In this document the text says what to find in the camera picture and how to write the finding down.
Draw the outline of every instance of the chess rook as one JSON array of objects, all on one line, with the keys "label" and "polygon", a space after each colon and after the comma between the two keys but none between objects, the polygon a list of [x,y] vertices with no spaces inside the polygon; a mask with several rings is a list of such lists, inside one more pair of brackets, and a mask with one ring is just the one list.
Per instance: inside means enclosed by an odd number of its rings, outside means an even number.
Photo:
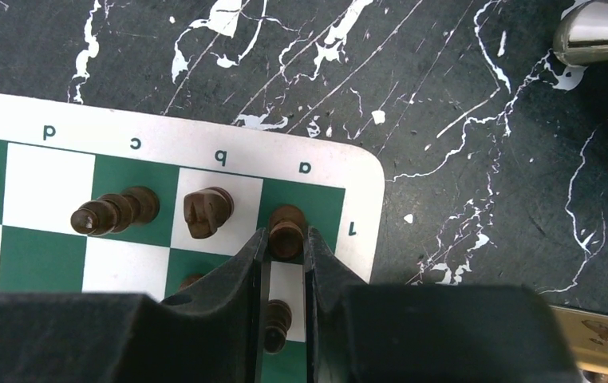
[{"label": "chess rook", "polygon": [[297,207],[283,205],[269,217],[269,252],[279,261],[297,258],[304,250],[306,217]]},{"label": "chess rook", "polygon": [[72,214],[71,225],[77,233],[85,235],[120,233],[131,225],[152,222],[159,210],[156,193],[137,186],[84,203]]},{"label": "chess rook", "polygon": [[195,239],[217,232],[234,212],[234,200],[222,188],[206,188],[184,197],[184,220]]}]

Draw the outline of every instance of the metal object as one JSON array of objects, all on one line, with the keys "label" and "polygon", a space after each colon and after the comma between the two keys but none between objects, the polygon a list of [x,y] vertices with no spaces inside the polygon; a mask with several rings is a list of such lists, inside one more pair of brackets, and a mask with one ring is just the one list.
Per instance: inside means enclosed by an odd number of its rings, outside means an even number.
[{"label": "metal object", "polygon": [[269,251],[280,261],[297,258],[304,249],[306,217],[297,207],[283,205],[269,217]]},{"label": "metal object", "polygon": [[278,299],[266,305],[266,331],[264,334],[264,351],[279,353],[285,347],[287,330],[292,325],[292,310]]},{"label": "metal object", "polygon": [[555,56],[565,65],[608,60],[608,0],[574,8],[560,22],[553,38]]},{"label": "metal object", "polygon": [[194,283],[198,282],[198,280],[201,279],[203,276],[205,275],[200,273],[188,275],[180,284],[180,288],[178,289],[178,291],[182,291],[187,287],[193,285]]},{"label": "metal object", "polygon": [[584,372],[583,375],[586,378],[586,381],[592,383],[608,383],[608,375],[605,375],[604,373]]},{"label": "metal object", "polygon": [[71,216],[72,228],[79,234],[120,233],[131,225],[144,225],[158,215],[156,193],[144,186],[127,188],[121,194],[105,194],[84,203]]},{"label": "metal object", "polygon": [[[258,230],[161,304],[0,294],[0,381],[259,382],[266,241]],[[529,290],[369,286],[312,227],[304,249],[308,382],[581,382],[550,308]]]},{"label": "metal object", "polygon": [[215,234],[233,212],[234,200],[222,188],[206,188],[184,197],[184,220],[196,239]]}]

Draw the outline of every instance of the chess piece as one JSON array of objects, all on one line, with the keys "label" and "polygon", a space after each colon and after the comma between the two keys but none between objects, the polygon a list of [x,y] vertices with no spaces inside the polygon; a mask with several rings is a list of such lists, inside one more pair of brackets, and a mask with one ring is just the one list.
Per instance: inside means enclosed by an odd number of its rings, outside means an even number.
[{"label": "chess piece", "polygon": [[279,261],[297,258],[304,250],[306,217],[292,205],[283,205],[269,217],[269,251]]},{"label": "chess piece", "polygon": [[217,232],[234,212],[234,200],[222,188],[206,188],[184,197],[184,220],[195,239]]},{"label": "chess piece", "polygon": [[205,274],[200,274],[200,273],[188,275],[180,284],[180,288],[178,289],[178,291],[182,291],[182,290],[186,289],[187,287],[193,285],[194,283],[198,282],[198,280],[204,276],[205,276]]},{"label": "chess piece", "polygon": [[279,353],[285,347],[287,330],[292,324],[292,311],[287,303],[279,300],[269,301],[266,305],[266,331],[264,332],[264,351]]},{"label": "chess piece", "polygon": [[72,214],[71,225],[77,233],[85,235],[120,233],[130,225],[152,222],[159,210],[156,193],[136,186],[84,203]]}]

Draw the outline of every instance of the black marble surface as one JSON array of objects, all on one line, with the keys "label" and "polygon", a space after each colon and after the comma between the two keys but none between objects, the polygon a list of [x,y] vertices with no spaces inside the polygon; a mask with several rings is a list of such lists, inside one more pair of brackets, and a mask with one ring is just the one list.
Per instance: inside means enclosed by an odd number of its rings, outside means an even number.
[{"label": "black marble surface", "polygon": [[0,93],[362,146],[387,179],[373,282],[608,313],[608,64],[549,50],[573,5],[0,0]]}]

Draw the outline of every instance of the chessboard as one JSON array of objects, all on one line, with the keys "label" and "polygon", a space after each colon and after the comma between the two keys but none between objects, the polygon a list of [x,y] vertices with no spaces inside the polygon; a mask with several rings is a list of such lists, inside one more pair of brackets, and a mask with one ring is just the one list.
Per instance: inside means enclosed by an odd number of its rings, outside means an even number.
[{"label": "chessboard", "polygon": [[[361,148],[194,120],[0,94],[0,291],[144,292],[160,301],[234,255],[271,213],[294,205],[335,255],[369,281],[384,174]],[[146,187],[154,220],[117,234],[77,232],[89,201]],[[184,197],[221,188],[232,213],[192,238]],[[292,325],[263,381],[305,381],[301,257],[274,262],[270,299]]]}]

